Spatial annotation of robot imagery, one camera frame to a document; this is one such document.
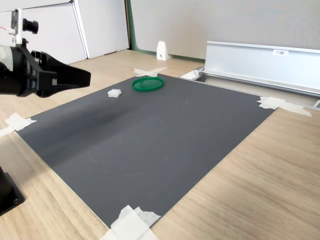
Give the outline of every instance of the wood grain surface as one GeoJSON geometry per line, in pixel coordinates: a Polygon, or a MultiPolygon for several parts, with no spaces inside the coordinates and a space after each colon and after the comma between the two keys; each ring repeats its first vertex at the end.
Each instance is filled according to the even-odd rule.
{"type": "MultiPolygon", "coordinates": [[[[168,67],[178,77],[203,63],[156,60],[130,50],[77,62],[91,86],[41,99],[0,95],[0,127],[135,76],[168,67]]],[[[319,240],[320,112],[277,109],[152,228],[160,240],[319,240]]],[[[0,217],[0,239],[99,239],[108,228],[15,132],[0,137],[0,165],[26,201],[0,217]]]]}

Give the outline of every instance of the gray mat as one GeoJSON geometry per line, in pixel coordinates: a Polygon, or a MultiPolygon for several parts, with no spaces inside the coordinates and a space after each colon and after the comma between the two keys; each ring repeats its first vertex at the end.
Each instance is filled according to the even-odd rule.
{"type": "Polygon", "coordinates": [[[17,132],[108,226],[126,205],[163,216],[273,112],[254,95],[158,76],[159,90],[134,91],[134,77],[17,132]]]}

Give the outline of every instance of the label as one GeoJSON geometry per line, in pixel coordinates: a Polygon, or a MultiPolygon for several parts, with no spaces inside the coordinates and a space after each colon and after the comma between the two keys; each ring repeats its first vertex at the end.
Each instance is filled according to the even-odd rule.
{"type": "Polygon", "coordinates": [[[288,56],[289,51],[286,50],[273,50],[273,55],[277,55],[277,56],[288,56]]]}

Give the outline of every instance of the black base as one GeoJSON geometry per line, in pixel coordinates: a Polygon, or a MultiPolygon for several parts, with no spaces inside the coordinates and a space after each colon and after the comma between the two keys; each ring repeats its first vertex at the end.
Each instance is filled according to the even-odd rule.
{"type": "Polygon", "coordinates": [[[10,182],[13,187],[13,191],[8,196],[8,201],[6,203],[0,205],[0,216],[9,212],[11,209],[19,206],[25,201],[24,196],[19,191],[17,185],[14,183],[9,173],[4,173],[5,178],[10,182]]]}

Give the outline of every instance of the white tape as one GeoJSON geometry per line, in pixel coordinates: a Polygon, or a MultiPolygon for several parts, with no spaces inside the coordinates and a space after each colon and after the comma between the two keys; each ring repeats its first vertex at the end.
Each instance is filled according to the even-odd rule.
{"type": "Polygon", "coordinates": [[[287,110],[292,113],[301,114],[305,116],[312,117],[311,113],[304,110],[303,106],[299,106],[296,104],[288,103],[283,99],[275,98],[275,97],[260,97],[260,100],[257,101],[258,103],[261,103],[259,107],[264,109],[277,109],[281,108],[284,110],[287,110]]]}
{"type": "Polygon", "coordinates": [[[161,72],[162,70],[167,69],[167,67],[163,67],[163,68],[156,68],[150,71],[145,71],[145,70],[141,70],[138,68],[134,68],[134,73],[138,74],[136,75],[136,77],[142,77],[142,76],[149,76],[149,77],[156,77],[158,75],[159,72],[161,72]]]}
{"type": "Polygon", "coordinates": [[[15,112],[7,120],[5,120],[5,122],[9,126],[0,130],[0,137],[12,133],[13,131],[20,131],[30,124],[35,123],[36,121],[31,120],[31,118],[24,119],[22,116],[15,112]]]}
{"type": "Polygon", "coordinates": [[[140,207],[133,210],[128,205],[100,240],[158,240],[149,227],[159,218],[154,212],[142,211],[140,207]]]}

